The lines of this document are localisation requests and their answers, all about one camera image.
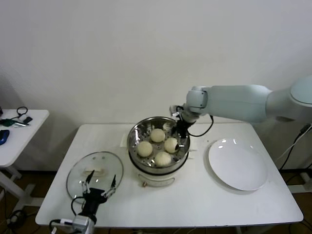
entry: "computer mouse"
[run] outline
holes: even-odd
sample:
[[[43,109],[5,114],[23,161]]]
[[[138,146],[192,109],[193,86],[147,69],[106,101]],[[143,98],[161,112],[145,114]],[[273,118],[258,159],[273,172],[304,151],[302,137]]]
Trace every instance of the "computer mouse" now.
[[[3,145],[10,135],[9,130],[1,130],[0,131],[0,145]]]

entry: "robotic arm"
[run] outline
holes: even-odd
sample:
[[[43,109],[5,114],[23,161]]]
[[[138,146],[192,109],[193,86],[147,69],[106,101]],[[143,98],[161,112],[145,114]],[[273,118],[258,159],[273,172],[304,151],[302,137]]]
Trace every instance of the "robotic arm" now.
[[[182,126],[188,128],[200,116],[210,114],[246,122],[262,122],[283,117],[312,122],[312,76],[299,79],[290,88],[271,91],[261,85],[194,86],[180,112]],[[170,107],[171,113],[176,106]]]
[[[91,178],[93,177],[94,170],[87,176],[86,181],[82,181],[82,189],[85,203],[82,211],[75,215],[74,220],[68,219],[54,219],[50,222],[50,231],[51,234],[56,234],[57,228],[52,228],[52,223],[62,224],[63,227],[71,228],[72,234],[93,234],[94,233],[94,225],[97,222],[96,213],[98,211],[98,207],[100,204],[105,203],[116,191],[116,175],[113,178],[111,187],[108,191],[96,188],[89,188],[89,183]]]

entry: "floor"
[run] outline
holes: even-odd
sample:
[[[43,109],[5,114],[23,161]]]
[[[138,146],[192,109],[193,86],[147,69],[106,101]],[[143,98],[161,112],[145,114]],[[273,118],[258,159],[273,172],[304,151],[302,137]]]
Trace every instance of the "floor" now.
[[[15,180],[16,184],[18,184],[21,188],[25,188],[29,183],[36,183],[36,187],[32,193],[32,196],[35,197],[44,197],[47,193],[53,178],[54,174],[37,174],[37,173],[23,173],[23,177],[21,179]],[[287,181],[290,177],[294,174],[284,174],[283,177],[285,181]],[[302,184],[302,179],[297,176],[293,178],[288,184]],[[17,202],[17,199],[7,193],[7,214],[9,215],[12,211],[14,205]],[[301,208],[305,219],[312,224],[312,194],[296,194],[294,195],[299,207]],[[24,209],[27,214],[33,214],[38,211],[38,208],[35,207],[26,207]],[[10,234],[10,231],[6,230],[6,224],[4,221],[4,199],[0,202],[0,234]],[[30,234],[34,230],[38,228],[38,225],[35,223],[35,215],[32,215],[26,219],[24,225],[15,230],[17,234]],[[198,228],[195,230],[192,229],[144,229],[145,233],[156,233],[156,234],[235,234],[235,228],[228,227],[228,228]],[[137,233],[138,230],[132,229],[97,229],[95,231],[96,234],[133,234]],[[48,234],[49,229],[47,227],[40,227],[40,229],[36,232],[36,234]],[[289,224],[278,225],[271,228],[269,231],[266,232],[267,234],[289,234]],[[308,234],[311,231],[306,228],[304,225],[300,223],[292,224],[291,225],[291,233],[290,234]]]

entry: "black cable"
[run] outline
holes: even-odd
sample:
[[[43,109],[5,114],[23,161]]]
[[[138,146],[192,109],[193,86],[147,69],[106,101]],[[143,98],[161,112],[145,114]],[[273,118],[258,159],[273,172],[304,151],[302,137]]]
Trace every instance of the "black cable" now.
[[[6,191],[5,188],[3,188],[4,191],[4,217],[5,219],[8,219],[8,216],[6,215]]]
[[[176,107],[175,107],[175,111],[179,112],[178,108],[184,110],[183,106],[176,106]]]
[[[4,188],[3,188],[3,192],[4,192],[4,217],[5,217],[5,219],[10,219],[11,220],[11,218],[15,216],[17,218],[17,221],[15,223],[12,223],[11,225],[6,223],[7,229],[5,229],[1,234],[5,233],[7,230],[11,230],[13,232],[13,234],[17,234],[14,231],[14,228],[21,227],[24,224],[24,222],[26,221],[26,218],[31,217],[33,215],[36,215],[37,213],[36,214],[27,215],[25,213],[25,211],[23,211],[23,210],[16,210],[16,211],[12,212],[12,214],[8,217],[7,216],[7,210],[6,210],[7,209],[6,190]],[[37,229],[35,229],[34,231],[32,231],[29,234],[36,233],[40,228],[41,228],[41,226],[38,226]]]
[[[309,169],[309,167],[311,167],[311,166],[312,166],[312,163],[309,166],[307,166],[305,169]]]
[[[312,228],[310,228],[307,224],[300,222],[300,224],[303,224],[304,226],[306,226],[311,232],[312,232]]]
[[[76,214],[76,211],[74,210],[74,202],[75,202],[77,199],[79,199],[79,198],[84,198],[84,197],[82,197],[82,196],[77,196],[77,197],[75,197],[75,198],[72,200],[72,203],[70,204],[70,208],[72,209],[72,212],[74,213],[75,216],[76,216],[77,214]]]
[[[294,223],[291,223],[291,224],[288,226],[288,232],[289,232],[289,234],[292,234],[291,226],[292,226],[293,224],[294,224]],[[307,228],[312,232],[312,228],[310,228],[307,224],[305,224],[305,223],[303,223],[303,222],[300,222],[299,224],[304,225],[305,227],[307,227]]]
[[[52,223],[60,223],[60,219],[52,219],[49,223],[50,231],[53,231]]]
[[[209,115],[210,116],[210,119],[211,119],[211,125],[210,127],[203,133],[203,134],[200,134],[200,135],[193,135],[189,132],[189,130],[187,130],[187,133],[190,135],[190,136],[193,136],[193,137],[202,137],[203,135],[205,135],[207,132],[209,132],[209,130],[212,128],[213,124],[214,124],[214,117]]]
[[[84,204],[85,204],[85,201],[83,201],[83,203],[81,204],[81,210],[83,210]]]
[[[295,178],[296,176],[298,176],[300,174],[295,174],[292,177],[290,177],[288,180],[285,181],[285,183],[287,184],[289,181],[291,181],[293,178]]]
[[[296,139],[293,141],[293,144],[295,144],[295,142],[298,140],[299,137],[301,137],[301,135],[302,135],[301,133],[298,134],[298,136],[296,137]],[[287,155],[287,158],[286,158],[285,162],[283,163],[283,165],[281,166],[280,170],[282,170],[283,167],[285,166],[285,164],[287,163],[287,161],[288,161],[288,159],[289,159],[289,157],[290,157],[290,155],[291,155],[291,153],[292,153],[292,151],[293,151],[294,146],[295,146],[295,145],[293,145],[293,146],[291,147],[291,149],[289,150],[288,155]]]
[[[24,112],[24,113],[20,113],[20,112],[19,112],[20,109],[25,109],[25,112]],[[11,118],[10,120],[13,120],[13,119],[15,119],[15,118],[19,118],[19,117],[25,115],[25,114],[28,112],[28,108],[27,108],[26,106],[21,106],[21,107],[19,107],[19,108],[16,110],[16,112],[18,113],[18,116],[14,117],[14,118]]]
[[[303,219],[303,221],[305,221],[306,223],[308,223],[309,224],[309,226],[310,226],[310,228],[312,228],[312,224],[311,223],[309,223],[305,218]]]

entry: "cable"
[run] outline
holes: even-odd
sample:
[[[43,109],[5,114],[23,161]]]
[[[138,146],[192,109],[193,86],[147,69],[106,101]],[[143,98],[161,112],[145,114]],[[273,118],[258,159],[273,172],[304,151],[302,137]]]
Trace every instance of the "cable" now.
[[[7,228],[7,229],[5,229],[5,230],[4,230],[1,234],[6,233],[8,230],[9,230],[8,228]]]
[[[79,198],[84,198],[84,197],[82,197],[82,196],[77,196],[77,197],[75,197],[75,198],[72,200],[72,203],[70,204],[70,208],[72,209],[72,212],[74,213],[75,216],[76,216],[77,214],[76,214],[76,211],[74,210],[74,202],[75,202],[77,199],[79,199]]]
[[[52,219],[49,223],[50,231],[53,231],[52,223],[60,223],[60,219]]]
[[[309,223],[305,218],[303,219],[303,221],[305,221],[306,223],[308,223],[309,224],[309,226],[310,226],[310,228],[312,228],[312,224],[311,223]]]
[[[305,169],[309,169],[309,167],[311,167],[311,166],[312,166],[312,163],[309,166],[307,166]]]
[[[303,223],[303,222],[300,222],[300,224],[306,226],[311,232],[312,232],[312,228],[310,228],[307,224]]]
[[[209,130],[212,128],[213,124],[214,124],[214,117],[209,115],[210,116],[210,119],[211,119],[211,124],[210,124],[210,127],[203,133],[203,134],[200,134],[200,135],[193,135],[193,134],[190,134],[189,130],[187,130],[187,133],[190,135],[190,136],[193,136],[193,137],[202,137],[203,135],[205,135],[207,132],[209,132]]]
[[[177,230],[175,230],[174,231],[174,233],[172,233],[172,234],[176,234],[178,231],[180,231],[181,229],[180,228],[178,228]]]
[[[191,230],[189,230],[186,234],[190,234],[192,231],[194,231],[196,228],[193,228]]]
[[[5,219],[8,219],[8,216],[6,215],[6,191],[5,188],[3,188],[4,191],[4,217]]]
[[[6,222],[6,219],[5,219],[5,220],[3,220],[3,221],[0,223],[0,227],[1,227],[1,225],[2,225],[4,222]]]
[[[291,223],[291,224],[288,226],[288,232],[289,232],[289,234],[292,234],[291,226],[292,226],[293,224],[294,224],[294,223]],[[312,228],[310,228],[307,224],[305,224],[305,223],[303,223],[303,222],[300,222],[299,224],[304,225],[306,228],[308,228],[308,229],[312,232]]]
[[[293,147],[295,146],[295,144],[297,144],[297,142],[298,142],[311,128],[312,128],[312,125],[311,125],[304,133],[302,133],[302,132],[300,131],[300,133],[298,134],[298,136],[297,136],[296,139],[294,140],[293,144],[292,144],[290,147],[288,147],[287,150],[285,150],[285,152],[282,153],[282,155],[281,155],[280,157],[278,157],[278,158],[275,160],[275,162],[277,162],[278,160],[280,160],[281,157],[283,157],[284,154],[287,153],[287,151],[290,149],[290,151],[289,151],[289,153],[288,153],[288,156],[287,156],[287,158],[286,158],[284,164],[281,166],[280,170],[282,170],[283,167],[285,166],[285,164],[287,163],[287,161],[288,161],[288,159],[289,159],[289,157],[290,157],[290,154],[291,154],[291,152],[292,152]]]
[[[298,139],[300,138],[300,136],[301,136],[301,134],[299,133],[298,136],[296,137],[296,139],[293,141],[293,145],[291,146],[291,150],[289,150],[288,155],[287,155],[287,158],[286,158],[285,162],[283,163],[283,165],[281,166],[280,170],[282,170],[283,167],[285,166],[285,164],[287,163],[287,161],[288,161],[288,159],[289,159],[289,157],[291,156],[291,153],[292,153],[292,151],[293,151],[294,145],[297,143],[297,141],[298,141]]]
[[[26,219],[28,217],[36,215],[38,212],[31,213],[31,214],[27,215],[26,212],[23,211],[23,210],[16,210],[16,211],[13,211],[10,214],[10,216],[7,216],[7,198],[6,198],[6,190],[4,188],[3,188],[3,192],[4,192],[4,216],[5,216],[5,221],[7,221],[9,219],[11,222],[10,223],[6,223],[7,229],[4,230],[1,234],[5,233],[8,230],[10,230],[13,234],[17,234],[14,231],[14,229],[21,227],[25,223],[25,221],[26,221]],[[37,229],[33,230],[29,234],[36,233],[40,228],[41,228],[41,226],[38,226]]]
[[[81,210],[83,210],[84,204],[86,203],[86,201],[83,201],[83,203],[81,204]]]
[[[183,107],[183,106],[176,106],[176,107],[175,107],[175,111],[179,112],[178,108],[184,110],[184,107]]]
[[[24,112],[24,113],[20,113],[20,112],[19,112],[20,109],[25,109],[25,112]],[[28,108],[27,108],[26,106],[21,106],[21,107],[19,107],[19,108],[16,110],[16,112],[18,113],[18,116],[13,117],[13,118],[11,118],[10,120],[13,120],[13,119],[15,119],[15,118],[19,118],[19,117],[25,115],[25,114],[28,112]]]
[[[296,176],[298,176],[300,174],[295,174],[292,177],[290,177],[288,180],[285,181],[285,183],[287,184],[289,181],[291,181],[293,178],[295,178]]]

